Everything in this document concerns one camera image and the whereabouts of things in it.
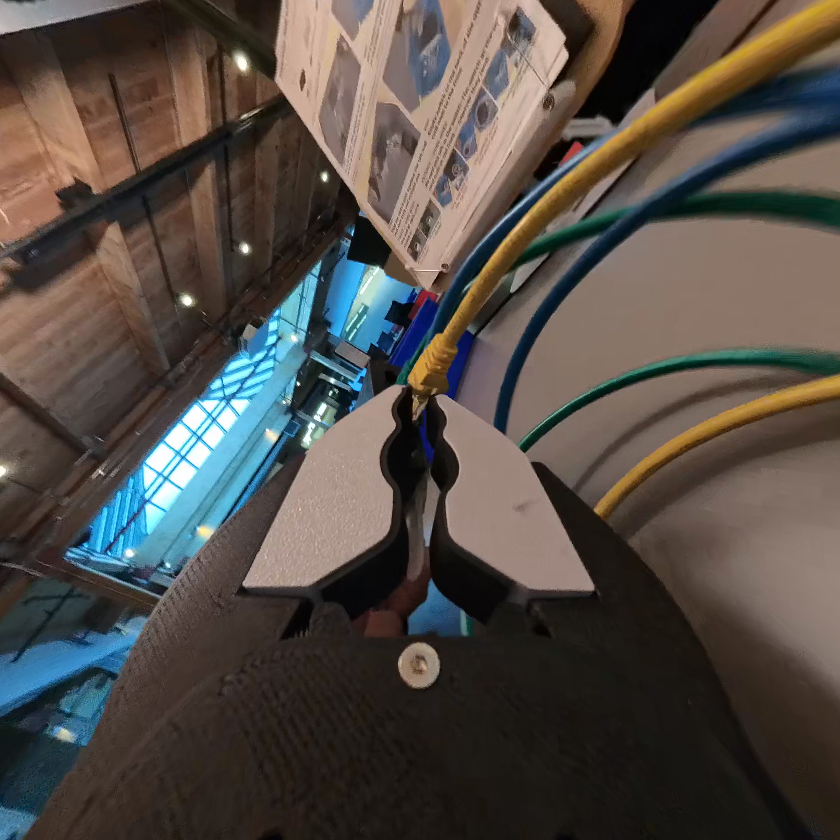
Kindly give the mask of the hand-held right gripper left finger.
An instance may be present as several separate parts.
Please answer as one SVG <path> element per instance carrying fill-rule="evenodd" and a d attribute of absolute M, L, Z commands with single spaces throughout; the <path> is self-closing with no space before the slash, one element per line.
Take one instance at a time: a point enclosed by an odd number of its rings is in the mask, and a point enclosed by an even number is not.
<path fill-rule="evenodd" d="M 377 606 L 408 566 L 408 388 L 386 388 L 312 445 L 242 583 L 251 595 Z"/>

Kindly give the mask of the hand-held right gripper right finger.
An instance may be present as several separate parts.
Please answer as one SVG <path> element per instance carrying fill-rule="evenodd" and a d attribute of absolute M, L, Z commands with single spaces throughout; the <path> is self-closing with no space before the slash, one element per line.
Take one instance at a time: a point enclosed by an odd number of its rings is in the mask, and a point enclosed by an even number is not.
<path fill-rule="evenodd" d="M 584 598 L 595 584 L 529 458 L 446 395 L 429 402 L 436 587 L 470 618 L 503 603 Z"/>

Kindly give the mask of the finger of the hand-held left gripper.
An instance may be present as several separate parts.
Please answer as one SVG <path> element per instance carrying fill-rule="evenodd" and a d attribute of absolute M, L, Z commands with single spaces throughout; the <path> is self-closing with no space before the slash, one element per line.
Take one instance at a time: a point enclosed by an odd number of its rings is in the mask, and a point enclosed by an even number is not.
<path fill-rule="evenodd" d="M 421 579 L 427 568 L 424 517 L 429 479 L 428 472 L 421 474 L 404 507 L 407 531 L 406 581 L 412 584 Z"/>

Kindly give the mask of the blue plastic bin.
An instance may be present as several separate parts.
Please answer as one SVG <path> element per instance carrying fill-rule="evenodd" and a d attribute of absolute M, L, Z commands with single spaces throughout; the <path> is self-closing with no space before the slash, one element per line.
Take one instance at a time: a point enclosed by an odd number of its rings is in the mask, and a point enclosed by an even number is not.
<path fill-rule="evenodd" d="M 389 357 L 392 366 L 401 369 L 408 375 L 416 360 L 415 354 L 422 352 L 427 332 L 432 327 L 434 316 L 438 309 L 438 295 L 422 290 L 413 302 L 409 311 L 410 322 L 402 332 L 394 350 Z M 446 395 L 454 400 L 458 399 L 459 386 L 466 371 L 470 352 L 475 341 L 474 335 L 467 331 L 458 341 L 455 360 L 447 373 L 448 390 Z"/>

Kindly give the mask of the person's left hand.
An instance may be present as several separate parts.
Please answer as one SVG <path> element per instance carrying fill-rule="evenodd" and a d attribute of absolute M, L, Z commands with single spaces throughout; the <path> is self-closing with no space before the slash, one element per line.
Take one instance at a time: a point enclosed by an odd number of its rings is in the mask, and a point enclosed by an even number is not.
<path fill-rule="evenodd" d="M 363 637 L 402 637 L 407 632 L 409 617 L 427 599 L 429 577 L 404 580 L 381 604 L 352 622 L 354 631 Z"/>

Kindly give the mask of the printed instruction sheet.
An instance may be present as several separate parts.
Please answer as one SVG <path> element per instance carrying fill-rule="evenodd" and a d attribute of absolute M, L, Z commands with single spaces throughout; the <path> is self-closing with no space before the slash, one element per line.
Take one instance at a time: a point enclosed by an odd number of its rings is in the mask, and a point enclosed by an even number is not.
<path fill-rule="evenodd" d="M 275 81 L 432 289 L 590 28 L 574 2 L 281 2 Z"/>

